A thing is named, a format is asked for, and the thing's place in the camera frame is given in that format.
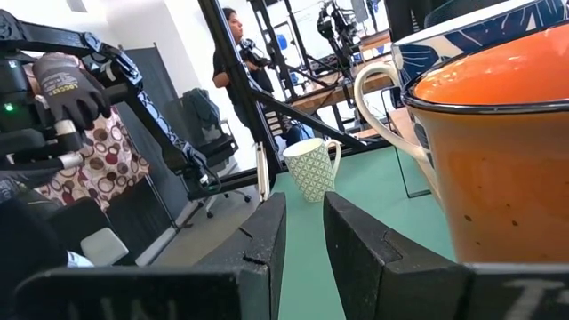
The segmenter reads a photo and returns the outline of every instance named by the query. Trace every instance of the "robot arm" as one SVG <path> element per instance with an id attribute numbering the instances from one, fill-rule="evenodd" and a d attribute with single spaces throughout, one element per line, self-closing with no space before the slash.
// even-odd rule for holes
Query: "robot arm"
<path id="1" fill-rule="evenodd" d="M 109 44 L 102 43 L 91 33 L 20 21 L 7 11 L 0 10 L 0 53 L 3 55 L 0 58 L 4 58 L 2 62 L 5 64 L 5 69 L 19 66 L 21 60 L 12 59 L 14 57 L 11 58 L 10 56 L 21 56 L 20 51 L 63 52 L 79 58 L 93 56 L 93 54 L 102 57 L 101 68 L 90 72 L 106 88 L 105 94 L 111 102 L 126 102 L 130 106 L 134 114 L 160 145 L 164 161 L 172 172 L 177 175 L 183 174 L 191 179 L 198 179 L 203 186 L 208 184 L 204 156 L 173 132 L 144 92 L 142 76 L 136 65 L 124 52 Z M 42 108 L 37 107 L 37 103 L 35 108 L 33 102 L 27 104 L 26 110 L 18 115 L 6 114 L 12 109 L 11 99 L 17 98 L 18 101 L 22 101 L 26 99 L 24 97 L 29 97 L 30 94 L 27 92 L 26 85 L 19 79 L 21 74 L 18 72 L 13 72 L 13 74 L 16 76 L 12 78 L 11 85 L 0 88 L 0 102 L 4 106 L 0 109 L 0 156 L 17 153 L 21 158 L 22 153 L 29 154 L 34 149 L 45 149 L 46 141 L 49 139 L 47 132 L 50 130 L 58 131 L 58 129 L 64 131 L 55 133 L 60 149 L 59 153 L 66 154 L 80 149 L 81 144 L 73 143 L 73 141 L 77 142 L 77 139 L 70 139 L 69 135 L 80 136 L 82 133 L 75 132 L 73 124 L 50 124 L 49 117 L 44 115 Z M 18 118 L 19 121 L 7 120 L 10 116 Z M 23 140 L 27 142 L 28 150 L 22 150 L 21 147 L 18 147 L 21 146 Z M 49 160 L 45 159 L 42 162 L 33 161 L 34 164 L 15 161 L 13 165 L 14 168 L 15 166 L 25 168 L 30 165 L 32 167 L 57 165 L 57 161 L 51 155 L 48 155 L 47 158 Z M 59 156 L 59 165 L 62 166 L 59 169 L 64 169 L 65 162 L 61 156 Z"/>

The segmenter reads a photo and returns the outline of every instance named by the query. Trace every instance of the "black robotic arm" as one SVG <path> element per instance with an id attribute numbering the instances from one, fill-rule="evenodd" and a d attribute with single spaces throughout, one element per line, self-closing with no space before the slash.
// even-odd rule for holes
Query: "black robotic arm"
<path id="1" fill-rule="evenodd" d="M 73 141 L 73 139 L 59 139 L 62 133 L 54 132 L 57 131 L 58 125 L 50 123 L 45 111 L 38 108 L 37 103 L 34 107 L 34 102 L 30 101 L 29 98 L 33 97 L 33 93 L 27 84 L 25 75 L 23 76 L 23 69 L 21 72 L 17 70 L 22 63 L 29 62 L 27 56 L 21 51 L 63 52 L 81 59 L 94 54 L 102 57 L 102 60 L 98 59 L 101 68 L 90 70 L 90 72 L 106 88 L 105 94 L 111 102 L 124 101 L 130 106 L 162 148 L 164 161 L 172 172 L 177 175 L 183 174 L 189 179 L 198 179 L 203 186 L 209 183 L 204 156 L 172 131 L 170 125 L 144 92 L 142 75 L 138 68 L 123 51 L 102 43 L 91 33 L 24 22 L 4 10 L 0 10 L 0 60 L 2 61 L 0 76 L 3 76 L 3 83 L 0 85 L 0 102 L 4 106 L 0 109 L 0 156 L 15 154 L 17 159 L 21 159 L 21 155 L 25 154 L 29 158 L 30 152 L 33 154 L 34 150 L 48 145 L 47 141 L 53 138 L 53 135 L 58 137 L 60 154 L 73 153 L 82 147 L 77 143 L 66 145 L 66 141 Z M 28 103 L 21 103 L 26 106 L 22 112 L 6 115 L 6 112 L 12 111 L 14 99 Z M 72 132 L 71 134 L 81 135 L 82 133 Z M 25 150 L 22 147 L 22 141 L 26 143 Z M 65 155 L 44 155 L 43 163 L 50 161 L 53 163 L 56 159 L 53 156 L 60 159 L 59 164 L 63 166 L 60 169 L 63 169 L 65 161 L 62 157 Z M 13 162 L 12 165 L 19 165 L 20 168 L 28 165 L 22 163 L 26 161 L 20 161 L 19 164 L 18 162 Z M 33 167 L 41 163 L 36 159 L 30 162 L 34 163 Z"/>

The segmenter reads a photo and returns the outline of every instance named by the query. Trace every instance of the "cup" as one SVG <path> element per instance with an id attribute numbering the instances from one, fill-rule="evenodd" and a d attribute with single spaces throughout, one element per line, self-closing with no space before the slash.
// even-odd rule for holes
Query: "cup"
<path id="1" fill-rule="evenodd" d="M 394 85 L 403 87 L 446 60 L 531 34 L 566 19 L 567 0 L 509 0 L 426 28 L 393 43 L 392 61 L 371 64 L 358 73 L 354 86 L 357 107 L 377 131 L 381 124 L 365 107 L 361 89 L 371 74 L 383 73 Z M 425 129 L 420 120 L 410 116 L 417 140 L 430 158 Z"/>
<path id="2" fill-rule="evenodd" d="M 328 148 L 334 145 L 334 163 L 328 156 Z M 326 191 L 334 191 L 334 179 L 341 159 L 341 146 L 336 140 L 320 138 L 297 142 L 283 151 L 284 161 L 293 175 L 294 182 L 309 202 L 324 200 Z"/>
<path id="3" fill-rule="evenodd" d="M 569 22 L 412 80 L 459 261 L 569 261 Z M 420 161 L 420 146 L 381 132 Z"/>

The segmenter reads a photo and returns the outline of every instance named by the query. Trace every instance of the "gloved hand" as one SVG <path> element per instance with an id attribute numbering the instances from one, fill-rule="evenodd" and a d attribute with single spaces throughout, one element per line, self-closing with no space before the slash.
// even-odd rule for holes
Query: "gloved hand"
<path id="1" fill-rule="evenodd" d="M 91 130 L 94 121 L 111 115 L 103 86 L 79 61 L 62 53 L 48 53 L 32 67 L 55 122 L 71 120 L 77 130 Z"/>

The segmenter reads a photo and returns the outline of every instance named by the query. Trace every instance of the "table surface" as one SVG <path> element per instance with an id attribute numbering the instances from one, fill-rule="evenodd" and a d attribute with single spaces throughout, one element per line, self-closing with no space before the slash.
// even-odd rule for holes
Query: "table surface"
<path id="1" fill-rule="evenodd" d="M 378 57 L 376 59 L 373 60 L 369 60 L 366 62 L 366 64 L 370 64 L 370 63 L 374 63 L 374 62 L 385 62 L 385 61 L 390 61 L 391 58 L 391 54 L 387 54 L 385 56 L 382 57 Z M 357 73 L 365 67 L 366 64 L 359 64 L 355 67 L 352 68 L 352 75 L 356 76 Z M 343 78 L 343 76 L 341 76 L 339 73 L 334 73 L 334 74 L 330 74 L 327 76 L 323 76 L 320 78 L 320 80 L 324 81 L 325 83 L 328 84 L 333 84 L 336 82 L 336 79 L 339 79 L 339 81 L 341 81 L 341 79 Z M 367 79 L 365 79 L 365 83 L 364 83 L 364 93 L 370 93 L 370 92 L 375 92 L 378 90 L 381 90 L 383 88 L 387 88 L 388 86 L 391 85 L 391 80 L 389 79 L 388 76 L 385 75 L 376 75 L 376 76 L 370 76 Z M 308 88 L 308 92 L 312 92 L 314 90 L 317 89 L 321 89 L 322 86 L 319 84 L 311 84 Z M 354 97 L 354 89 L 352 84 L 348 84 L 347 85 L 348 88 L 348 92 L 349 92 L 349 96 L 350 97 Z M 327 107 L 327 106 L 331 106 L 333 104 L 336 103 L 340 103 L 342 101 L 346 100 L 346 95 L 344 94 L 344 91 L 342 89 L 342 86 L 339 86 L 331 91 L 328 92 L 321 92 L 319 94 L 315 94 L 313 96 L 307 97 L 307 98 L 302 98 L 300 100 L 296 100 L 295 102 L 293 102 L 293 107 L 306 112 L 308 114 L 312 114 L 315 111 L 317 111 L 319 108 L 323 108 L 323 107 Z"/>
<path id="2" fill-rule="evenodd" d="M 389 112 L 389 117 L 391 121 L 393 121 L 393 125 L 395 130 L 403 139 L 419 145 L 419 141 L 417 140 L 417 136 L 415 135 L 415 130 L 413 129 L 413 124 L 411 123 L 411 118 L 409 117 L 409 112 L 407 108 L 399 108 Z M 423 162 L 417 162 L 421 173 L 425 176 L 427 183 L 429 184 L 430 192 L 433 193 L 435 199 L 441 204 L 441 196 L 438 191 L 437 187 L 437 177 L 435 176 L 435 172 L 431 169 L 428 164 Z"/>
<path id="3" fill-rule="evenodd" d="M 402 157 L 409 179 L 424 180 Z M 280 320 L 345 319 L 325 246 L 322 203 L 306 202 L 287 173 L 273 192 L 286 193 L 287 225 Z M 433 196 L 408 199 L 392 147 L 341 159 L 336 192 L 413 241 L 455 260 L 446 219 Z"/>

